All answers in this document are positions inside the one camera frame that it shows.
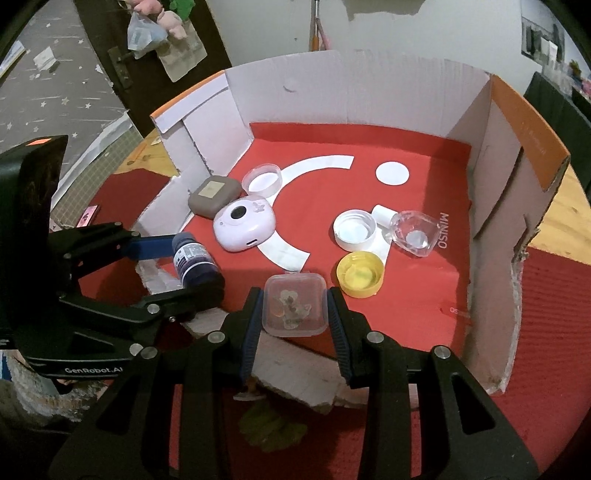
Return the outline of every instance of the clear plastic lid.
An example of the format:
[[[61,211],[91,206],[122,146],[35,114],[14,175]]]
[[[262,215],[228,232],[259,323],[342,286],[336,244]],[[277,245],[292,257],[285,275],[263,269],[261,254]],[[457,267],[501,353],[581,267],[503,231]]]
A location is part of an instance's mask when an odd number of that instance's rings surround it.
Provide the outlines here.
[[[267,199],[279,192],[282,182],[281,169],[273,163],[265,163],[244,175],[242,188],[249,195]]]
[[[408,210],[392,217],[390,232],[399,247],[417,257],[426,257],[439,239],[441,226],[429,215]]]

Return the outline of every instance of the star-patterned wallpaper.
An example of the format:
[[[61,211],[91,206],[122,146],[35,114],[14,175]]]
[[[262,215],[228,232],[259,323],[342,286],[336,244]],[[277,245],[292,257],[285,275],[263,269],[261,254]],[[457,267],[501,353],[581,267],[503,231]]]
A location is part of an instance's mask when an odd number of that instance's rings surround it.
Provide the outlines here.
[[[73,0],[49,0],[18,39],[27,52],[0,84],[0,152],[35,137],[69,135],[63,176],[125,108],[103,72]],[[58,63],[40,70],[43,63],[37,65],[39,59],[34,59],[47,47]]]

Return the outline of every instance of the clear plastic container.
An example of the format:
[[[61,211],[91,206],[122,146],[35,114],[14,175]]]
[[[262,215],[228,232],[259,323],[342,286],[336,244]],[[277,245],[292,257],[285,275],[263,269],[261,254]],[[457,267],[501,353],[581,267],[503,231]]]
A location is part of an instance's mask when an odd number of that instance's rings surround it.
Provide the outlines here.
[[[317,273],[275,275],[265,283],[262,325],[276,337],[319,335],[329,324],[326,282]]]
[[[267,199],[279,192],[282,183],[281,169],[273,163],[265,163],[244,175],[242,188],[249,195]]]
[[[426,257],[439,239],[441,226],[429,215],[408,210],[392,217],[390,233],[392,241],[400,248],[417,257]]]

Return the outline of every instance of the red fabric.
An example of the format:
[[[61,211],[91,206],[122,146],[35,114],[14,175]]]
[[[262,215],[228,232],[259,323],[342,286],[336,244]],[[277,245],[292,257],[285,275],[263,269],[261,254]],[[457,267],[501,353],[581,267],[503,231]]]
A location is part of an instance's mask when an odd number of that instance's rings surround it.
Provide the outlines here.
[[[399,211],[419,210],[437,219],[442,213],[449,216],[449,239],[442,243],[447,248],[438,245],[422,259],[392,248],[380,292],[363,300],[347,297],[347,304],[363,313],[372,328],[404,346],[429,350],[444,344],[460,353],[465,322],[449,312],[450,306],[460,311],[467,308],[470,203],[466,166],[470,147],[417,132],[367,125],[256,124],[253,128],[255,136],[262,138],[255,138],[231,171],[229,176],[237,180],[261,163],[285,168],[321,155],[355,157],[350,170],[327,168],[296,178],[273,205],[277,232],[289,244],[311,253],[303,271],[321,274],[330,286],[338,285],[336,266],[347,254],[332,234],[332,223],[343,211],[370,212],[380,204]],[[375,170],[386,161],[407,166],[409,180],[400,186],[378,181]],[[196,216],[187,230],[207,247],[222,269],[226,310],[239,310],[252,286],[263,287],[270,276],[283,273],[257,248],[237,254],[224,251],[213,236],[211,220]],[[333,355],[328,330],[294,341]]]
[[[97,198],[114,201],[92,202],[102,205],[98,221],[137,218],[167,181],[160,177],[160,187],[157,182],[140,181],[147,177],[137,170],[109,178]],[[149,199],[143,206],[121,201],[124,197],[144,196]],[[532,248],[528,252],[530,257],[525,262],[522,281],[521,334],[513,375],[506,394],[495,401],[525,440],[540,469],[545,470],[564,449],[591,407],[591,267]],[[134,301],[129,282],[136,282],[135,273],[117,270],[101,278],[98,274],[85,278],[87,281],[95,276],[93,285],[87,285],[86,294],[100,290],[104,299],[117,298],[121,295],[119,290],[123,290],[130,295],[127,303]],[[186,332],[180,328],[171,332],[168,345],[182,347],[186,342]],[[308,424],[310,431],[297,449],[263,455],[246,445],[237,432],[237,421],[248,406],[225,395],[226,430],[235,478],[289,479],[303,478],[305,473],[311,478],[356,478],[365,413],[336,408],[325,417],[292,401],[273,399],[275,408],[285,408],[281,406],[284,404],[289,406],[286,413],[294,412],[293,416]],[[178,421],[179,411],[176,408],[173,421],[175,418]],[[417,472],[420,451],[416,415],[413,425],[413,472]],[[178,465],[176,441],[174,437],[171,439],[172,466]]]
[[[515,365],[495,401],[545,470],[591,407],[591,267],[528,252]]]

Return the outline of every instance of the orange cardboard edge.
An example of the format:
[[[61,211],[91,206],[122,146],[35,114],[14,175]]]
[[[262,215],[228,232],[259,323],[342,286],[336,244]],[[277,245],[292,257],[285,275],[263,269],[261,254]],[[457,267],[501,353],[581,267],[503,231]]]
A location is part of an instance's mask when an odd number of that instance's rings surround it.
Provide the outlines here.
[[[160,108],[157,108],[151,115],[150,118],[155,119],[158,118],[160,115],[162,115],[166,110],[168,110],[170,107],[172,107],[175,103],[181,101],[183,98],[185,98],[187,95],[193,93],[195,90],[197,90],[198,88],[202,87],[203,85],[205,85],[206,83],[211,82],[213,79],[219,77],[222,73],[224,73],[225,70],[220,70],[217,73],[214,73],[213,75],[210,75],[209,77],[207,77],[204,80],[201,80],[201,82],[196,83],[195,85],[193,85],[191,88],[188,88],[187,90],[185,90],[183,93],[179,93],[176,97],[174,97],[172,100],[169,100],[168,102],[166,102],[163,106],[161,106]]]
[[[570,157],[568,149],[525,98],[497,75],[491,76],[491,82],[492,100],[523,146],[540,186],[544,191],[548,190],[560,166]]]

